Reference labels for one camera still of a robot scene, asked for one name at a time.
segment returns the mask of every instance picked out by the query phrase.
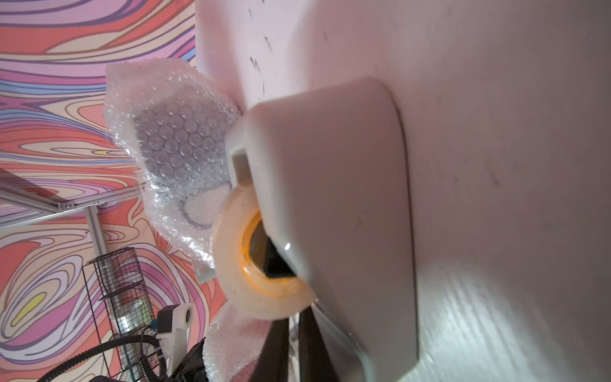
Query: psychedelic wall mural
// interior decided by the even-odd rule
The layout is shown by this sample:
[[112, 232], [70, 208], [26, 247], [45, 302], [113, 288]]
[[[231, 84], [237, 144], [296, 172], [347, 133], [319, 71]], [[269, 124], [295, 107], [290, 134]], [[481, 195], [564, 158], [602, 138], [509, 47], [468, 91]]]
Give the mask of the psychedelic wall mural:
[[194, 65], [193, 1], [0, 0], [0, 36], [1, 167], [63, 199], [135, 185], [101, 115], [104, 67]]
[[[133, 160], [101, 116], [110, 62], [179, 57], [195, 64], [194, 4], [181, 0], [0, 0], [0, 182], [70, 200], [136, 185]], [[0, 204], [0, 216], [23, 211]], [[137, 250], [153, 310], [190, 301], [199, 340], [225, 296], [197, 285], [187, 256], [150, 226], [140, 199], [100, 211], [110, 250]], [[32, 381], [111, 336], [82, 213], [0, 231], [0, 382]], [[85, 283], [94, 295], [91, 313]], [[106, 354], [111, 374], [115, 353]], [[101, 356], [58, 378], [106, 375]]]

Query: white wall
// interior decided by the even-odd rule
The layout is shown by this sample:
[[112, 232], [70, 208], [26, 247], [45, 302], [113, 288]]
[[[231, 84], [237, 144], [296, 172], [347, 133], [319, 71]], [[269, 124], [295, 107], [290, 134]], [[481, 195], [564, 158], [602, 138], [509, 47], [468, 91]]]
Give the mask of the white wall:
[[196, 17], [197, 66], [242, 109], [362, 75], [392, 89], [419, 307], [406, 380], [611, 380], [611, 3], [197, 0]]

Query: wire mesh basket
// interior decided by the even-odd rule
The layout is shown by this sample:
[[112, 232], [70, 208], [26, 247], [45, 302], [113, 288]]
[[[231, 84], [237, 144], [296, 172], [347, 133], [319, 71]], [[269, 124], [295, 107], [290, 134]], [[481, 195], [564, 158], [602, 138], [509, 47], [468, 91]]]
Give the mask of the wire mesh basket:
[[[104, 301], [111, 321], [112, 337], [115, 339], [134, 334], [154, 336], [154, 331], [150, 329], [153, 308], [136, 250], [131, 247], [122, 248], [96, 257], [87, 264], [95, 267], [102, 291], [100, 299]], [[129, 343], [118, 347], [117, 351], [121, 364], [118, 375], [122, 381], [135, 382], [144, 376], [141, 367], [144, 357], [149, 360], [151, 367], [157, 366], [155, 349], [150, 344]]]

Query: metal frame bar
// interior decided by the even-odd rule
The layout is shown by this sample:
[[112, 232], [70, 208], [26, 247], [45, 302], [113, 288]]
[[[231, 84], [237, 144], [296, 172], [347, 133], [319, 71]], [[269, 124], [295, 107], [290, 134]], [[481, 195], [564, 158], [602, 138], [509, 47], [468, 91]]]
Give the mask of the metal frame bar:
[[55, 213], [37, 213], [34, 214], [12, 214], [0, 218], [0, 230], [11, 229], [19, 226], [25, 226], [28, 224], [40, 223], [47, 220], [61, 218], [63, 216], [71, 215], [76, 212], [82, 212], [87, 207], [97, 206], [110, 202], [121, 202], [123, 200], [134, 199], [142, 194], [143, 185], [137, 185], [114, 191], [109, 191], [96, 196], [83, 197], [75, 199], [69, 203], [62, 203], [58, 206], [58, 210]]
[[0, 200], [42, 213], [60, 212], [60, 203], [17, 188], [0, 185]]
[[90, 205], [89, 207], [85, 207], [85, 217], [87, 218], [89, 235], [91, 235], [91, 242], [93, 244], [95, 256], [99, 257], [107, 254], [108, 247], [106, 246], [106, 239], [104, 238], [104, 230], [102, 229], [102, 223], [100, 222], [100, 215], [98, 215], [98, 206]]

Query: corrugated black tubing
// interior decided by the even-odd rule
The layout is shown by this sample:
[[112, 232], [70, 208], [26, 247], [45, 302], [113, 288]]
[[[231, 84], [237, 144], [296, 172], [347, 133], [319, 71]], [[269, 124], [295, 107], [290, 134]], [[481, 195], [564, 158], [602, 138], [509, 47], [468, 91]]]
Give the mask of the corrugated black tubing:
[[74, 366], [80, 364], [83, 361], [88, 360], [89, 358], [95, 355], [103, 353], [106, 350], [110, 350], [110, 349], [113, 349], [113, 348], [116, 348], [122, 345], [126, 345], [128, 343], [141, 343], [141, 342], [149, 343], [150, 345], [153, 345], [157, 349], [157, 356], [159, 358], [159, 375], [161, 376], [158, 376], [154, 373], [146, 357], [143, 357], [141, 361], [142, 370], [144, 371], [144, 374], [147, 376], [147, 379], [150, 382], [163, 382], [167, 375], [167, 366], [166, 366], [166, 360], [165, 358], [163, 358], [163, 353], [161, 352], [161, 348], [159, 347], [159, 340], [153, 336], [140, 335], [140, 334], [119, 337], [117, 339], [110, 340], [105, 343], [101, 343], [98, 346], [96, 346], [95, 348], [91, 348], [89, 350], [83, 351], [81, 354], [70, 358], [69, 360], [59, 364], [58, 366], [50, 370], [47, 374], [42, 376], [42, 378], [39, 379], [38, 382], [51, 382], [57, 376], [67, 372], [68, 370], [72, 369]]

